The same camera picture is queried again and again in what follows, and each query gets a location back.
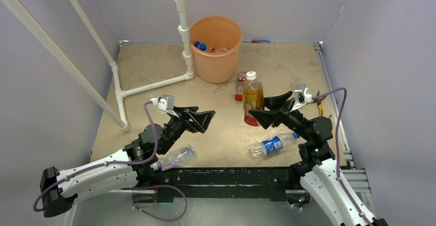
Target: crushed plastic bottle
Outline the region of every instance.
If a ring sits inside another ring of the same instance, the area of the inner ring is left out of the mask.
[[[297,133],[282,133],[272,139],[252,144],[248,147],[248,152],[253,158],[265,157],[268,154],[296,143],[300,136]]]
[[[171,168],[185,165],[194,156],[194,149],[190,145],[187,145],[168,153],[166,157],[161,158],[159,161],[153,163],[151,168],[153,168],[155,171],[166,171]]]

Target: white wall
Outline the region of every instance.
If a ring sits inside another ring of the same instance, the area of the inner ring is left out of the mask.
[[[105,97],[110,68],[68,0],[21,1]],[[115,55],[101,8],[87,10]],[[1,224],[60,225],[32,211],[42,171],[88,161],[102,111],[3,3],[0,23]]]
[[[344,124],[389,225],[435,224],[436,0],[348,0],[323,53]]]
[[[346,0],[187,0],[190,24],[208,15],[238,22],[244,37],[276,42],[324,40]],[[117,38],[179,42],[174,0],[100,0]]]

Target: blue bottle label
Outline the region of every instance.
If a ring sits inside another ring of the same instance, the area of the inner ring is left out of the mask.
[[[262,143],[265,146],[266,154],[270,154],[283,148],[283,143],[277,136],[270,140],[265,140]]]

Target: white bottle cap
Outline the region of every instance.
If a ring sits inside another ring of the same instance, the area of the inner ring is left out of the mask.
[[[247,72],[247,80],[248,81],[252,81],[255,79],[256,79],[256,72],[254,72],[254,71]]]
[[[150,165],[150,167],[153,168],[154,171],[159,170],[158,162],[153,163],[152,165]]]

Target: juice bottle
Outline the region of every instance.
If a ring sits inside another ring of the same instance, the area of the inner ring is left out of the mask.
[[[259,126],[257,120],[248,113],[251,109],[265,109],[263,100],[263,86],[258,81],[256,72],[247,72],[247,80],[242,89],[242,102],[244,106],[244,121],[248,125]]]

